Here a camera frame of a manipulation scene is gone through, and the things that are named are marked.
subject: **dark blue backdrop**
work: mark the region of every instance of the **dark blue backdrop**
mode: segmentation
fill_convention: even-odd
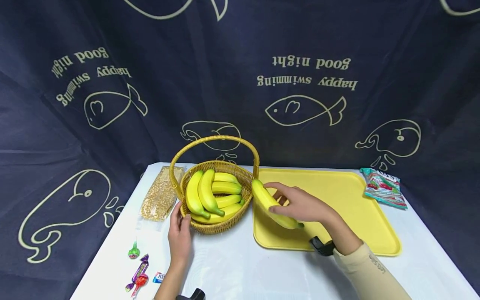
[[[230,134],[264,166],[402,179],[480,291],[475,0],[0,4],[0,286],[68,299],[148,164]],[[251,165],[237,143],[182,157]]]

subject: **beige sleeve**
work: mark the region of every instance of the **beige sleeve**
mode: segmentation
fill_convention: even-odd
[[[357,290],[360,300],[411,300],[403,287],[363,244],[350,255],[334,249],[335,261]]]

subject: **yellow banana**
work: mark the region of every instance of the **yellow banana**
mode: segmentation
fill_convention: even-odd
[[[226,221],[226,220],[230,219],[234,214],[237,213],[237,211],[239,211],[242,208],[244,203],[245,203],[245,200],[242,199],[240,201],[240,203],[235,203],[235,204],[232,204],[232,205],[229,205],[229,206],[225,207],[223,209],[225,211],[224,216],[212,215],[210,217],[210,219],[206,219],[202,216],[192,214],[192,219],[194,219],[197,222],[205,223],[205,224],[220,223],[220,222],[223,222],[223,221]]]
[[[214,194],[238,195],[241,193],[241,185],[231,182],[214,181],[214,183],[212,183],[212,192]]]
[[[213,181],[225,181],[225,182],[240,184],[234,175],[229,173],[222,173],[222,172],[215,172],[215,177]]]
[[[204,218],[209,219],[210,214],[205,211],[198,195],[198,184],[200,183],[203,174],[204,172],[199,170],[192,175],[192,178],[190,178],[187,184],[185,199],[188,209],[190,209],[193,214],[201,215]]]
[[[280,206],[280,204],[270,195],[267,189],[264,188],[264,184],[260,180],[254,180],[252,182],[252,193],[258,206],[280,226],[286,229],[296,229],[304,226],[291,217],[272,214],[268,211],[269,207],[275,205]]]
[[[223,197],[215,198],[218,208],[224,208],[229,205],[235,204],[240,202],[241,196],[240,195],[228,195]]]
[[[213,169],[207,170],[202,175],[200,178],[200,183],[198,184],[198,195],[200,196],[200,202],[206,210],[219,216],[224,216],[225,212],[218,208],[215,197],[212,193],[212,182],[214,175],[215,171],[213,171]]]

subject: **black device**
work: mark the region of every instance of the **black device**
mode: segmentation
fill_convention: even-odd
[[[328,241],[326,244],[323,244],[322,241],[317,236],[315,236],[311,238],[309,242],[310,245],[312,245],[313,249],[321,256],[333,255],[333,249],[335,248],[335,244],[333,244],[332,240]]]
[[[201,289],[196,288],[195,292],[193,292],[190,298],[187,298],[182,295],[178,295],[175,299],[176,300],[205,300],[205,293]]]

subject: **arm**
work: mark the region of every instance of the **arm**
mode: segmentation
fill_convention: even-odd
[[[170,267],[155,294],[154,300],[175,300],[188,268],[192,238],[190,236],[190,215],[182,219],[181,202],[177,203],[170,216],[168,243],[170,245]]]
[[[340,216],[325,228],[336,246],[335,261],[355,287],[360,300],[411,300],[395,277]]]
[[[264,187],[277,189],[274,198],[282,205],[272,206],[270,212],[300,221],[320,222],[325,227],[336,247],[335,261],[355,287],[360,300],[411,300],[333,208],[298,187],[278,182],[267,183]],[[287,199],[289,204],[283,206]]]

